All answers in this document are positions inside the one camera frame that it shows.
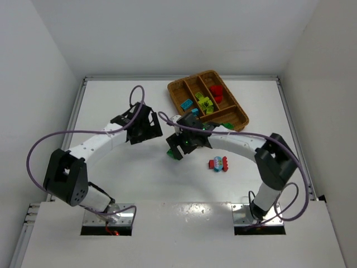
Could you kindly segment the green lego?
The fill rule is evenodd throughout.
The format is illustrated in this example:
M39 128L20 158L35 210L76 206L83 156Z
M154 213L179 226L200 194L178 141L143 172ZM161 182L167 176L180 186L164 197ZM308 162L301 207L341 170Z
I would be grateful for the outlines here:
M172 159L174 159L174 160L180 160L180 159L181 159L180 156L179 156L177 153L173 152L171 149L169 149L169 150L166 152L166 154L167 154L170 158L172 158Z

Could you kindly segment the small blue lego brick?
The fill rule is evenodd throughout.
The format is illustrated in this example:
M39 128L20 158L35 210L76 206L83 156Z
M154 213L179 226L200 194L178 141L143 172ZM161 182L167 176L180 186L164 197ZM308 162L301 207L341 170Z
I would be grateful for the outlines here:
M195 117L199 116L199 110L198 110L197 108L192 109L192 110L191 110L191 113L192 113Z

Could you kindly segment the blue long lego brick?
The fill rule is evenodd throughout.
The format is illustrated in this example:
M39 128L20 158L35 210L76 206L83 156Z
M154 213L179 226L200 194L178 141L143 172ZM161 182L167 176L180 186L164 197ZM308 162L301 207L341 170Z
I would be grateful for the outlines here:
M183 103L181 103L180 107L182 108L183 111L188 110L191 106L193 105L193 101L191 99L185 100Z

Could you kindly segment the lime lego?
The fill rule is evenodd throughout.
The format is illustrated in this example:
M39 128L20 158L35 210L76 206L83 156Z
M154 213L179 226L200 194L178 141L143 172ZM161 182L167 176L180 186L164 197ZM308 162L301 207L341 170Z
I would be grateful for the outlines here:
M207 107L206 114L212 114L214 112L214 107Z

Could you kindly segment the blue fish lego assembly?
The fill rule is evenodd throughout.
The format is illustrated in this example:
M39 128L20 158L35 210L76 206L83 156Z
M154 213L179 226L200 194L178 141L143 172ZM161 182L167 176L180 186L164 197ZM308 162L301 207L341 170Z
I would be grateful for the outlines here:
M227 172L229 169L228 159L226 156L223 157L216 156L213 159L209 160L208 167L209 169L214 170L215 172L220 172L220 171Z

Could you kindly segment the lime long lego brick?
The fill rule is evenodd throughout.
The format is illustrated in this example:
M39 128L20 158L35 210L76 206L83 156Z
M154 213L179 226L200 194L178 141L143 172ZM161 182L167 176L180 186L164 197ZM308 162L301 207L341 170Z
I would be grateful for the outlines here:
M203 106L205 102L212 103L212 101L211 101L211 99L210 99L209 97L205 97L204 99L199 100L199 101L198 101L198 104L199 104L200 106Z

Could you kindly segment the dark green lego brick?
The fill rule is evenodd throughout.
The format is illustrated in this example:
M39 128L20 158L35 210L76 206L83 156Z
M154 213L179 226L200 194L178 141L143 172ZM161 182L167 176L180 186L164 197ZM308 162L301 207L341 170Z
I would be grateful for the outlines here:
M230 123L223 123L222 125L227 129L230 129L230 130L234 129L234 126L232 124L230 124Z

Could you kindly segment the lime square lego brick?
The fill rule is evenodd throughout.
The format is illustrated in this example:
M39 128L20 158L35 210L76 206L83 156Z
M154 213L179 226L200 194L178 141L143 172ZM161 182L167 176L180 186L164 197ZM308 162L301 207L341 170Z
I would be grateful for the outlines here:
M199 101L205 98L200 92L197 92L194 96Z

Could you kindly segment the red rectangular lego brick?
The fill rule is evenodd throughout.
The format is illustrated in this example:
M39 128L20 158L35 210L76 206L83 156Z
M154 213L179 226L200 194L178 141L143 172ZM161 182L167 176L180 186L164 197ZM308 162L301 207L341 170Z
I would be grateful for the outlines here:
M214 97L223 95L223 86L222 85L212 85L209 88L209 90Z

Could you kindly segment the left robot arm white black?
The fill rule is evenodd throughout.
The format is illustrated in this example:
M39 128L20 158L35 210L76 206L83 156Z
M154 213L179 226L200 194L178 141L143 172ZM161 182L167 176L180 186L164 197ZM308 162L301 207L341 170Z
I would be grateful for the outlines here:
M66 151L55 150L50 157L43 187L68 205L106 214L114 199L88 180L88 172L115 147L141 143L162 136L157 113L136 103L110 120L102 131Z

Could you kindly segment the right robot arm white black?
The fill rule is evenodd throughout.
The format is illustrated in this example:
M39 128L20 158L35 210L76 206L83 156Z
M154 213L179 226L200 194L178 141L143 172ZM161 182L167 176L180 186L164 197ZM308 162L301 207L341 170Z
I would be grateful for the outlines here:
M202 123L192 113L173 116L167 124L175 128L166 141L177 160L198 147L207 147L232 152L257 165L262 183L249 203L256 221L263 220L297 169L292 151L276 133L266 138L242 135L218 123Z

